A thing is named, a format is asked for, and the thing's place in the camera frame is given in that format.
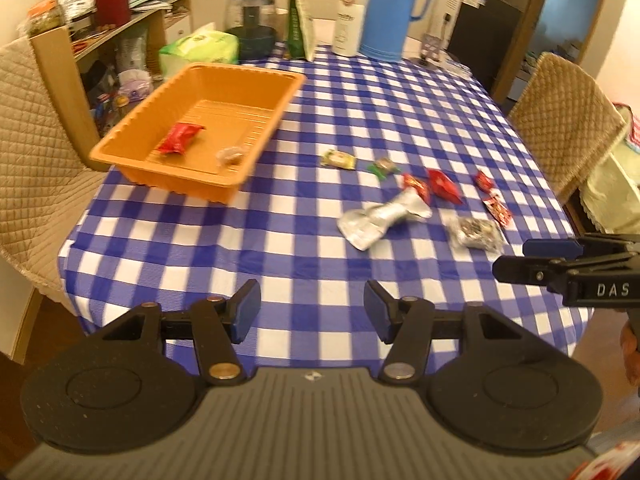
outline checkered tablecloth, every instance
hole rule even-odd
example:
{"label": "checkered tablecloth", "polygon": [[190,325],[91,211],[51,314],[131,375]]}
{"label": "checkered tablecloth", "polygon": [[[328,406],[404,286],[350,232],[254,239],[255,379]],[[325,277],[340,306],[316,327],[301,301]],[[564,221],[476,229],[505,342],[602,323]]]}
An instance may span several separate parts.
{"label": "checkered tablecloth", "polygon": [[[587,310],[564,308],[541,288],[496,283],[492,257],[452,250],[447,241],[445,225],[455,216],[486,218],[473,182],[478,170],[496,181],[514,214],[507,253],[522,254],[528,238],[572,235],[536,163],[476,81],[407,61],[338,58],[323,47],[314,63],[273,57],[259,65],[305,73],[307,82],[231,205],[135,186],[109,172],[59,258],[87,330],[144,301],[174,310],[212,292],[230,296],[256,278],[262,309],[237,347],[246,367],[377,370],[388,348],[362,306],[364,283],[376,279],[397,297],[423,296],[439,308],[484,301],[573,349]],[[356,171],[322,168],[329,148],[353,153]],[[361,253],[336,220],[399,192],[399,176],[380,183],[367,171],[380,156],[418,177],[425,168],[444,170],[464,204],[434,198],[426,224],[398,224]],[[434,342],[429,368],[455,351],[453,341]],[[168,355],[196,371],[189,342],[170,342]]]}

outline white thermos bottle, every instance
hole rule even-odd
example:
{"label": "white thermos bottle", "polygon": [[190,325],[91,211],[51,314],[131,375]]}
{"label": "white thermos bottle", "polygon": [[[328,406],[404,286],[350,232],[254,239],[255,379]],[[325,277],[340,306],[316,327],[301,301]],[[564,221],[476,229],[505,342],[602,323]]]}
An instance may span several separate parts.
{"label": "white thermos bottle", "polygon": [[340,0],[335,20],[333,50],[339,56],[355,56],[360,48],[367,0]]}

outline orange basket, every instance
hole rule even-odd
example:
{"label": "orange basket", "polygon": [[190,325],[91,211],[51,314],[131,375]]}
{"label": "orange basket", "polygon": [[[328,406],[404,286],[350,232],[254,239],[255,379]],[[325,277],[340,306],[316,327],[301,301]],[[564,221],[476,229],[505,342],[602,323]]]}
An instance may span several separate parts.
{"label": "orange basket", "polygon": [[[91,150],[132,182],[228,204],[254,169],[302,74],[234,65],[191,64],[153,92]],[[156,149],[175,123],[204,126],[184,155]],[[242,146],[237,165],[217,153]]]}

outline floor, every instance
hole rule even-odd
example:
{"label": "floor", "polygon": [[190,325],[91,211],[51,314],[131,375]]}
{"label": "floor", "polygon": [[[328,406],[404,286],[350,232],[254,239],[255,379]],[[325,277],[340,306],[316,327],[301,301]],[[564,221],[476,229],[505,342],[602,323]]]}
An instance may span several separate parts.
{"label": "floor", "polygon": [[[598,310],[574,357],[600,380],[605,394],[596,431],[638,420],[640,399],[625,379],[618,346],[625,314]],[[58,352],[82,339],[76,319],[60,304],[45,299],[40,308],[24,366],[0,354],[0,471],[7,471],[35,446],[20,410],[19,392],[25,378]]]}

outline blue pitcher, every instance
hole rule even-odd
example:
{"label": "blue pitcher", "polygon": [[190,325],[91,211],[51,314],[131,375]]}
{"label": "blue pitcher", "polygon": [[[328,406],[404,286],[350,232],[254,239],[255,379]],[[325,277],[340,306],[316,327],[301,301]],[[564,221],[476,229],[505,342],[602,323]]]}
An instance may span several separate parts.
{"label": "blue pitcher", "polygon": [[360,53],[380,61],[400,61],[409,22],[421,20],[430,2],[426,0],[422,12],[413,16],[415,0],[369,0]]}

